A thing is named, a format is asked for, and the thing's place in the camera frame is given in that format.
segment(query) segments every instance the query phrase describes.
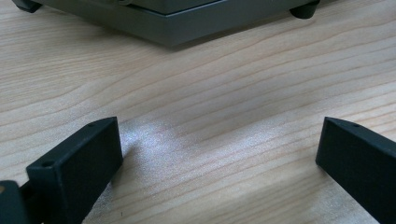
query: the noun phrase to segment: black plastic piece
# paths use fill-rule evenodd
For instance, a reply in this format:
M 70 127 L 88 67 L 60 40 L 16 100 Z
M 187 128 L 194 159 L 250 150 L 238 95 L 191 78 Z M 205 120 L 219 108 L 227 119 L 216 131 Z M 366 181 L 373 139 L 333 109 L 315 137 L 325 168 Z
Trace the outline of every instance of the black plastic piece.
M 41 4 L 30 0 L 12 0 L 12 2 L 14 2 L 14 4 L 20 10 L 27 11 L 30 13 L 36 12 L 41 7 Z
M 292 8 L 290 10 L 290 13 L 291 13 L 291 15 L 293 15 L 294 17 L 296 17 L 298 19 L 303 19 L 303 20 L 311 19 L 314 16 L 319 3 L 320 3 L 320 0 L 308 3 L 301 7 Z
M 20 193 L 14 184 L 13 196 L 0 199 L 10 204 L 22 198 L 23 204 L 0 223 L 22 223 L 14 217 L 35 224 L 81 223 L 121 164 L 117 118 L 90 123 L 26 168 L 30 180 Z
M 317 165 L 380 223 L 396 223 L 396 143 L 356 123 L 326 118 Z
M 30 224 L 18 184 L 0 181 L 0 223 Z

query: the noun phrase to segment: light wood surface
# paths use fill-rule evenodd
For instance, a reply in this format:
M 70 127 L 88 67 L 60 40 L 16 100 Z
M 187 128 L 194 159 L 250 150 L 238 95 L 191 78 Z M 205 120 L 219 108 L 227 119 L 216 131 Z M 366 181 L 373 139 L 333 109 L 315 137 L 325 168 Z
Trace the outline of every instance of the light wood surface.
M 0 179 L 117 116 L 86 223 L 375 223 L 315 165 L 325 116 L 396 139 L 396 1 L 324 1 L 169 49 L 0 0 Z

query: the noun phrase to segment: table surface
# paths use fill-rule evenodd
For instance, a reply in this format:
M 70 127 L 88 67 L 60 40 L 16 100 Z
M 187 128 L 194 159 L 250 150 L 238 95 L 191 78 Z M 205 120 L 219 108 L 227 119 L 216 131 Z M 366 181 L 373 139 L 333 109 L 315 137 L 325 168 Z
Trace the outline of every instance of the table surface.
M 0 6 L 0 179 L 117 116 L 124 164 L 85 223 L 375 223 L 315 156 L 326 116 L 396 139 L 396 1 L 171 49 Z

